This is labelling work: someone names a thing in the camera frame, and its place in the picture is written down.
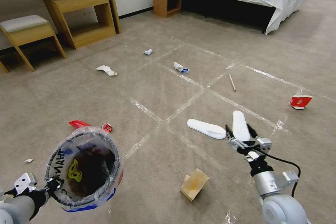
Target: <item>trash bin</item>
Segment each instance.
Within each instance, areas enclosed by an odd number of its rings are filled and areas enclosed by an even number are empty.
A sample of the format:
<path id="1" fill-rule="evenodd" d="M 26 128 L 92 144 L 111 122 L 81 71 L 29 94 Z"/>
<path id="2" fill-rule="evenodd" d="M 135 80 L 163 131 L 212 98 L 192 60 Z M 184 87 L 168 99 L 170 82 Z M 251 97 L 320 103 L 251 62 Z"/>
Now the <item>trash bin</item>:
<path id="1" fill-rule="evenodd" d="M 75 130 L 53 153 L 45 180 L 59 177 L 63 185 L 52 196 L 67 212 L 94 209 L 116 193 L 123 166 L 111 135 L 101 128 Z"/>

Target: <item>cushioned stool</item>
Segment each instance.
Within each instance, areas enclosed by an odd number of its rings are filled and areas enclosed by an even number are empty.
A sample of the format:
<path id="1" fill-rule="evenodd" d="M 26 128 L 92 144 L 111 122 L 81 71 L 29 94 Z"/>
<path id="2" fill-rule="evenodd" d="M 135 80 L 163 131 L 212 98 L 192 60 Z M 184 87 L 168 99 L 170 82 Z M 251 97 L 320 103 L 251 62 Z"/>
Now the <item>cushioned stool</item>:
<path id="1" fill-rule="evenodd" d="M 32 71 L 35 69 L 19 48 L 19 46 L 23 44 L 53 37 L 56 49 L 63 58 L 67 58 L 49 22 L 40 16 L 31 15 L 3 21 L 0 23 L 0 29 L 4 32 L 6 37 Z M 0 67 L 5 72 L 8 72 L 3 64 L 0 64 Z"/>

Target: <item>red candy wrapper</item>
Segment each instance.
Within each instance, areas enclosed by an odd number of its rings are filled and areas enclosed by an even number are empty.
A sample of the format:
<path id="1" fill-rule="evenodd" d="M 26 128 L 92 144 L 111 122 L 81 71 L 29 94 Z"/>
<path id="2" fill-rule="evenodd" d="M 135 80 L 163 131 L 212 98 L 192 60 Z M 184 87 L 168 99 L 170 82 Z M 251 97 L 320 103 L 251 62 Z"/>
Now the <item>red candy wrapper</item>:
<path id="1" fill-rule="evenodd" d="M 91 126 L 90 124 L 87 124 L 86 122 L 83 122 L 83 121 L 80 121 L 80 120 L 71 121 L 71 122 L 69 122 L 69 124 L 71 126 L 76 127 L 76 128 L 81 128 L 81 127 L 84 127 L 84 126 Z"/>
<path id="2" fill-rule="evenodd" d="M 304 109 L 312 98 L 312 96 L 293 96 L 290 104 L 295 109 Z"/>
<path id="3" fill-rule="evenodd" d="M 112 125 L 108 124 L 107 122 L 103 124 L 103 126 L 101 127 L 103 130 L 105 130 L 108 133 L 111 133 L 112 131 Z"/>

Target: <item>black bed frame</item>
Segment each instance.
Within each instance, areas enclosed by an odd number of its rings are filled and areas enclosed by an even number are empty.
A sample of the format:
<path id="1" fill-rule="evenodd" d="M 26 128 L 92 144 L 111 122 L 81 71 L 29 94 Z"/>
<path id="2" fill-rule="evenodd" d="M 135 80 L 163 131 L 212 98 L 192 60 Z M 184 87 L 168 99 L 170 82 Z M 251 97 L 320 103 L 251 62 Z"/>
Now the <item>black bed frame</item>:
<path id="1" fill-rule="evenodd" d="M 262 33 L 266 32 L 275 9 L 237 0 L 182 0 L 182 10 L 258 27 Z"/>

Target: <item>beige carpet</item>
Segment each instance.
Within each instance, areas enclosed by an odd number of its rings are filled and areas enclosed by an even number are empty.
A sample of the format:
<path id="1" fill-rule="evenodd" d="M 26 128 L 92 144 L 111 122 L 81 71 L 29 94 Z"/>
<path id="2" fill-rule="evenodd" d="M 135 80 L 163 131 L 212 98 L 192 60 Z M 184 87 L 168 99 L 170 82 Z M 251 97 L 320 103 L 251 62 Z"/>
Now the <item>beige carpet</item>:
<path id="1" fill-rule="evenodd" d="M 70 120 L 111 123 L 124 160 L 124 178 L 104 206 L 72 214 L 50 200 L 33 224 L 263 223 L 244 157 L 186 125 L 189 118 L 231 125 L 234 110 L 272 140 L 271 154 L 301 166 L 295 196 L 310 221 L 335 223 L 335 0 L 307 0 L 268 36 L 186 12 L 168 19 L 147 12 L 121 24 L 120 35 L 67 49 L 67 60 L 44 44 L 27 52 L 35 72 L 13 61 L 0 73 L 3 188 L 24 172 L 44 185 L 52 152 L 74 130 Z M 154 53 L 144 55 L 149 48 Z M 178 73 L 174 61 L 190 72 Z M 103 64 L 118 75 L 95 70 Z M 314 98 L 296 111 L 294 94 Z M 277 174 L 295 170 L 269 164 Z M 179 189 L 195 168 L 210 180 L 190 203 Z"/>

